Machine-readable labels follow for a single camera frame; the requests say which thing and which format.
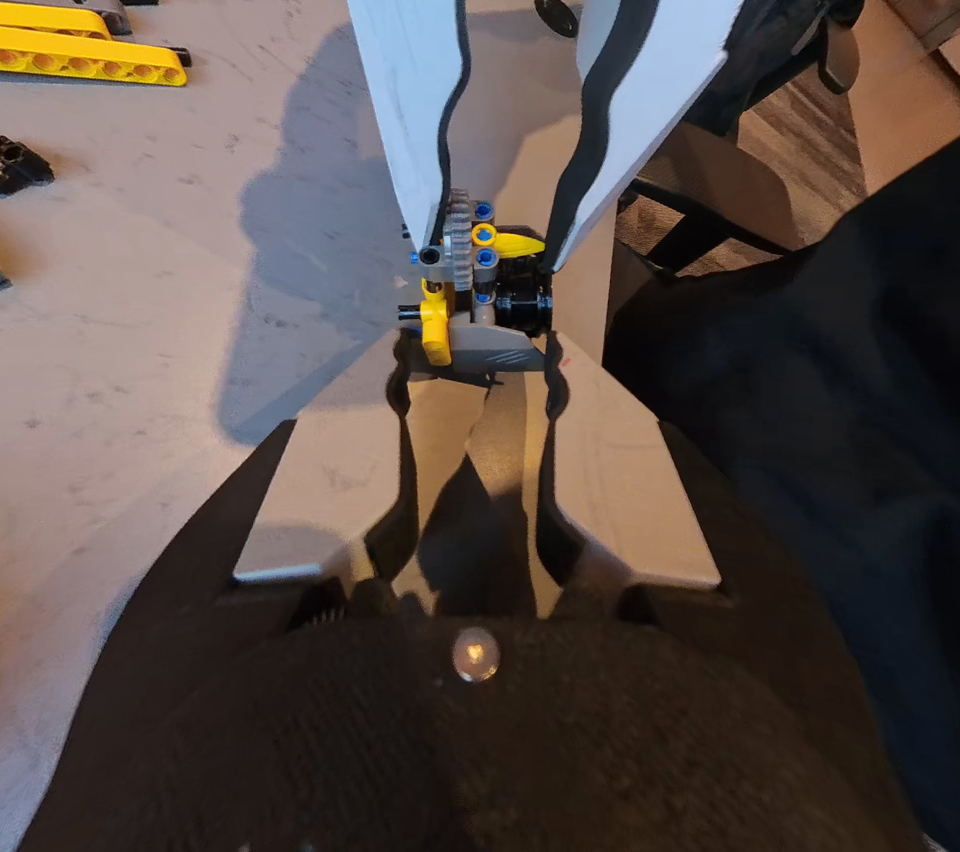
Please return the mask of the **yellow frame block assembly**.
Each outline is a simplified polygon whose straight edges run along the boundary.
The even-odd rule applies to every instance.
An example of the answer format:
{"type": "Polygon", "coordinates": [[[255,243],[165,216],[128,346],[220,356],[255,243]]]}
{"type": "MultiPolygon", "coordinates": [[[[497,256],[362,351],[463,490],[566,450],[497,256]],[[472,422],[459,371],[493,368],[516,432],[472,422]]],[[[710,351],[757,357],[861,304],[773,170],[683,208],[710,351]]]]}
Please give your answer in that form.
{"type": "Polygon", "coordinates": [[[480,381],[499,373],[542,373],[545,352],[522,330],[497,324],[497,296],[422,283],[419,300],[396,308],[419,378],[480,381]]]}

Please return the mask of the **person's black top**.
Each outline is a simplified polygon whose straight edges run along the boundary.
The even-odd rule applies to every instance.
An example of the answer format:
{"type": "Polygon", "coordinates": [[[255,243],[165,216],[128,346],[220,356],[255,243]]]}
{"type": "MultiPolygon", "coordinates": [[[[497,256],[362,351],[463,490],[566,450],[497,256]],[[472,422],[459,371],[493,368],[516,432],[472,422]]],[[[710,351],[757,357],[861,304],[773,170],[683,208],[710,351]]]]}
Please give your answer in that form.
{"type": "Polygon", "coordinates": [[[799,251],[654,270],[604,364],[800,560],[922,830],[958,850],[958,140],[799,251]]]}

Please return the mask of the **grey gear block assembly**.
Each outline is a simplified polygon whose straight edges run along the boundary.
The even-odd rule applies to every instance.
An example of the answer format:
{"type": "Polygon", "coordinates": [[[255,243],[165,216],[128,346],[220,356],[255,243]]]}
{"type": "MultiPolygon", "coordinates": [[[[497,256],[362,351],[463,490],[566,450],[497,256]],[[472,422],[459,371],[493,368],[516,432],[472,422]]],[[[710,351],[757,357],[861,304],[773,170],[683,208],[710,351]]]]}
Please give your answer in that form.
{"type": "Polygon", "coordinates": [[[545,242],[519,228],[498,228],[488,201],[476,201],[461,188],[450,192],[437,244],[415,254],[423,290],[428,294],[475,293],[491,296],[506,279],[508,266],[535,265],[545,242]]]}

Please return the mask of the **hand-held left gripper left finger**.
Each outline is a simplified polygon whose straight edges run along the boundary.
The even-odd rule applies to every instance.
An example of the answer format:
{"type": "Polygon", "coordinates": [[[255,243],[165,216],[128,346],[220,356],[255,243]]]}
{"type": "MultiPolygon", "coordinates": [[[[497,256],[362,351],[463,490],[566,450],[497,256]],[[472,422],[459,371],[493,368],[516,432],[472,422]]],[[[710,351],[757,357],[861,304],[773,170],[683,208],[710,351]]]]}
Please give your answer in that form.
{"type": "Polygon", "coordinates": [[[411,340],[392,330],[297,415],[235,582],[394,580],[419,538],[411,340]]]}

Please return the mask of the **black office chair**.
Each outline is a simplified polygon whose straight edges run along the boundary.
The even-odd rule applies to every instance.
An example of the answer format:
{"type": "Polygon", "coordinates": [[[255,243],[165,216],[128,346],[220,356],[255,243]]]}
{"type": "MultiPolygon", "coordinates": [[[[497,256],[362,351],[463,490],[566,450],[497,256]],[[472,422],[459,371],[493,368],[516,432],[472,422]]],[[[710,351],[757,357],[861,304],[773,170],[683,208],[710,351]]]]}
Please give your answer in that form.
{"type": "Polygon", "coordinates": [[[858,136],[841,109],[764,106],[732,139],[683,124],[621,199],[614,235],[655,267],[703,274],[822,240],[866,197],[858,136]]]}

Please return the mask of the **light grey desk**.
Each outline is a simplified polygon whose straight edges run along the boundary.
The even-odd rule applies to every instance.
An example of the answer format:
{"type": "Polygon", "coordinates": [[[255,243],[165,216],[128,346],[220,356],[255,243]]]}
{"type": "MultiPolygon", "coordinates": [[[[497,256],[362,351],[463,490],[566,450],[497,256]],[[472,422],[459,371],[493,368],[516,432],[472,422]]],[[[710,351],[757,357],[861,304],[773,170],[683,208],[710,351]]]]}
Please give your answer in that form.
{"type": "Polygon", "coordinates": [[[345,0],[160,0],[188,85],[2,77],[2,850],[138,580],[410,263],[345,0]]]}

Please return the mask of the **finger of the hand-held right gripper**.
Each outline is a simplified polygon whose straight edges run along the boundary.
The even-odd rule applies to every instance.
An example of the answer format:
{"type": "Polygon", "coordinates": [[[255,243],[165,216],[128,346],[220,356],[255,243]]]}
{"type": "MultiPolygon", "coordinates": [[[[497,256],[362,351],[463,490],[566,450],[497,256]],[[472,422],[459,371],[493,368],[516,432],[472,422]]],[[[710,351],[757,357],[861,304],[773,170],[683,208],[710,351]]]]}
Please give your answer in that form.
{"type": "Polygon", "coordinates": [[[745,0],[583,0],[581,129],[558,179],[543,266],[562,269],[727,61],[745,0]]]}
{"type": "Polygon", "coordinates": [[[466,0],[346,0],[395,197],[414,248],[438,244],[450,122],[471,77],[466,0]]]}

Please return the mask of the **small black connector piece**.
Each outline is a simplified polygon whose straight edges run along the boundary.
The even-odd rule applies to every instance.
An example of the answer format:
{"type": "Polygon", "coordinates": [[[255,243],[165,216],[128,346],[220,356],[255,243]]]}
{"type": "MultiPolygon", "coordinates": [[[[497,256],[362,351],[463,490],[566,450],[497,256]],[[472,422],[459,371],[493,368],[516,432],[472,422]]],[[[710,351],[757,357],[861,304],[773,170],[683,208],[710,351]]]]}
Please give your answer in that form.
{"type": "Polygon", "coordinates": [[[1,136],[1,198],[55,181],[52,166],[26,144],[1,136]]]}

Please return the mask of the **black desk grommet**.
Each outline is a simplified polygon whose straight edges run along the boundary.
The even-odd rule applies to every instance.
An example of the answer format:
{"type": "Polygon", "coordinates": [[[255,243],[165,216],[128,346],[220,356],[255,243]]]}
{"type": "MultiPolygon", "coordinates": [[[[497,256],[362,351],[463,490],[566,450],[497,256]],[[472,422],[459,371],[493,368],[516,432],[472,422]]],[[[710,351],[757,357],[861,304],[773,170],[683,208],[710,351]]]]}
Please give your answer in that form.
{"type": "Polygon", "coordinates": [[[547,29],[559,37],[575,40],[580,31],[583,6],[572,6],[563,0],[534,0],[534,11],[547,29]]]}

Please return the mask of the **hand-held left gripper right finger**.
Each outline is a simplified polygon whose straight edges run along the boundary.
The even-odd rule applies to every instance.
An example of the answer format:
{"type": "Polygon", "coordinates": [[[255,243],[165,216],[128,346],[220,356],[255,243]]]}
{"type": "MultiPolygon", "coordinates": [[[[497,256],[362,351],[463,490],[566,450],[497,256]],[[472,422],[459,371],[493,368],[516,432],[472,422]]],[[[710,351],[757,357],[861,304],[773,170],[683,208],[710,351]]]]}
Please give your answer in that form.
{"type": "Polygon", "coordinates": [[[715,589],[721,573],[657,416],[551,332],[535,544],[559,585],[578,569],[624,586],[715,589]]]}

